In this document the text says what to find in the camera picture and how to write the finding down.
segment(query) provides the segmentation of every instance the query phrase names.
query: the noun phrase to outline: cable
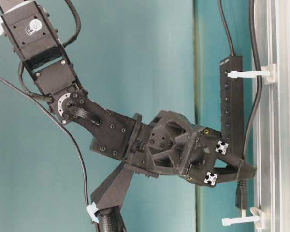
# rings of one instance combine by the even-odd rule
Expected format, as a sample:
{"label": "cable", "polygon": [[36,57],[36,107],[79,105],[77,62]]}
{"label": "cable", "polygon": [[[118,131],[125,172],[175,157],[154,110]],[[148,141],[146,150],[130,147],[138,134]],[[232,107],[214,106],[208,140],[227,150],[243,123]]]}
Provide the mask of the cable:
{"label": "cable", "polygon": [[36,100],[41,100],[41,101],[46,101],[46,102],[53,101],[53,98],[51,98],[51,97],[31,92],[24,83],[23,73],[24,73],[24,64],[22,62],[20,62],[19,66],[18,66],[18,79],[19,79],[19,82],[20,82],[24,92],[27,95],[31,96],[32,98],[34,98]]}
{"label": "cable", "polygon": [[[255,0],[249,0],[249,25],[250,25],[249,27],[250,27],[252,54],[253,54],[253,58],[255,62],[255,68],[257,71],[260,71],[261,66],[260,66],[256,31],[255,31],[254,5],[255,5]],[[247,129],[245,133],[243,159],[245,159],[247,156],[249,137],[250,137],[251,129],[253,126],[253,121],[256,116],[256,112],[260,103],[261,94],[262,94],[262,76],[257,76],[257,92],[256,92],[255,100],[253,103],[253,107],[250,113]],[[236,207],[239,209],[247,209],[247,201],[248,201],[247,181],[240,180],[237,183],[237,189],[236,189]]]}
{"label": "cable", "polygon": [[232,39],[231,39],[231,35],[230,35],[230,32],[229,32],[229,28],[228,28],[228,24],[227,24],[226,18],[225,18],[224,13],[223,13],[221,0],[218,0],[218,5],[219,5],[219,11],[220,11],[220,16],[221,16],[221,19],[222,19],[222,23],[223,23],[224,29],[226,31],[226,34],[227,34],[227,39],[228,39],[229,46],[230,46],[231,56],[234,56],[235,53],[234,53],[233,42],[232,42]]}
{"label": "cable", "polygon": [[73,3],[70,0],[65,0],[65,2],[67,3],[69,9],[71,10],[74,19],[75,19],[75,23],[76,23],[76,32],[73,36],[71,36],[64,44],[63,47],[66,47],[70,44],[72,44],[78,37],[78,34],[81,32],[81,28],[82,28],[82,23],[81,23],[81,18],[76,10],[76,8],[74,7]]}
{"label": "cable", "polygon": [[[255,68],[257,71],[261,70],[260,60],[259,60],[259,53],[258,53],[258,46],[257,46],[257,39],[256,39],[256,31],[255,31],[255,13],[254,13],[254,5],[255,1],[250,0],[249,2],[249,23],[250,23],[250,37],[251,37],[251,46],[252,46],[252,54],[253,59],[255,62]],[[244,150],[243,150],[243,157],[245,158],[248,151],[248,144],[249,144],[249,137],[251,133],[251,129],[253,126],[253,120],[255,118],[260,99],[262,94],[262,76],[257,76],[257,92],[255,96],[255,100],[253,103],[252,111],[250,113],[246,133],[245,133],[245,142],[244,142]]]}
{"label": "cable", "polygon": [[77,151],[78,157],[80,159],[81,162],[81,166],[83,169],[83,178],[84,178],[84,195],[85,195],[85,204],[86,206],[89,205],[89,200],[88,200],[88,190],[87,190],[87,173],[86,173],[86,167],[84,164],[84,160],[83,160],[83,156],[82,153],[79,149],[79,146],[76,142],[76,140],[74,139],[74,137],[70,134],[70,132],[61,125],[61,123],[55,119],[54,116],[52,116],[41,104],[39,104],[33,97],[27,95],[25,92],[21,91],[20,89],[18,89],[17,87],[15,87],[14,85],[12,85],[10,82],[8,82],[7,80],[3,79],[0,77],[0,82],[2,82],[3,84],[7,85],[8,87],[10,87],[11,89],[13,89],[14,91],[16,91],[17,93],[21,94],[22,96],[24,96],[25,98],[31,100],[40,110],[42,110],[58,127],[60,127],[60,129],[66,133],[66,135],[72,140],[73,144],[75,145],[75,149]]}

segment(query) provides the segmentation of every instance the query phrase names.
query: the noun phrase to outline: bracket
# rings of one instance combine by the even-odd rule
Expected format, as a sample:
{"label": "bracket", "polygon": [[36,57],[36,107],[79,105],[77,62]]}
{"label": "bracket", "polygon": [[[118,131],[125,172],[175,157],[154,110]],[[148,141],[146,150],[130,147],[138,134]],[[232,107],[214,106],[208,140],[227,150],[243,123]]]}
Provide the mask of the bracket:
{"label": "bracket", "polygon": [[270,64],[268,66],[262,66],[261,71],[246,71],[238,72],[231,71],[228,73],[228,77],[232,79],[236,78],[256,78],[257,76],[262,76],[264,78],[264,83],[266,85],[273,84],[277,82],[277,65]]}

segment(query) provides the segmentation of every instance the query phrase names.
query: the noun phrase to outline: black robotic arm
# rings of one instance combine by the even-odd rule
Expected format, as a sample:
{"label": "black robotic arm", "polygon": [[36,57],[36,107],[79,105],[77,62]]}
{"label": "black robotic arm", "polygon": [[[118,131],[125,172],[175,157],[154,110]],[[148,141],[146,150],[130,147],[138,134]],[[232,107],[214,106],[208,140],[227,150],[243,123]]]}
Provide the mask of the black robotic arm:
{"label": "black robotic arm", "polygon": [[[254,177],[256,169],[241,154],[232,155],[216,130],[192,125],[171,111],[159,112],[147,125],[140,114],[129,118],[92,102],[47,11],[23,0],[0,0],[0,8],[4,32],[41,95],[50,99],[51,112],[62,125],[75,122],[88,130],[94,138],[92,151],[121,161],[91,194],[88,211],[99,220],[97,231],[126,231],[120,209],[134,173],[177,175],[208,187]],[[217,159],[226,167],[216,168]]]}

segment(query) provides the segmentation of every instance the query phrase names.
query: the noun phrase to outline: blue-green background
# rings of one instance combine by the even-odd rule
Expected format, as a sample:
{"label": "blue-green background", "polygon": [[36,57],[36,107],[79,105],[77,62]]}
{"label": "blue-green background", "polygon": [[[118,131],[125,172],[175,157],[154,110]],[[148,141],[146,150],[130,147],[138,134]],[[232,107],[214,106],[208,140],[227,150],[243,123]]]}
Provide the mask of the blue-green background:
{"label": "blue-green background", "polygon": [[[191,0],[73,0],[82,19],[67,48],[89,97],[149,123],[161,109],[194,122]],[[75,30],[63,0],[40,0],[66,40]],[[0,75],[17,83],[18,57],[0,37]],[[76,124],[92,192],[118,161],[90,152]],[[136,175],[124,206],[129,232],[195,231],[195,187],[178,177]],[[30,101],[0,84],[0,232],[89,232],[79,160],[70,139]]]}
{"label": "blue-green background", "polygon": [[[235,52],[243,56],[244,70],[251,70],[248,0],[223,0]],[[216,130],[220,125],[219,63],[230,54],[217,0],[195,1],[196,21],[196,118]],[[244,81],[245,120],[251,110],[251,81]],[[252,162],[252,153],[248,161]],[[253,206],[253,181],[248,182],[249,207]],[[197,187],[197,224],[200,232],[252,232],[253,223],[223,227],[222,218],[236,218],[236,183],[215,189]]]}

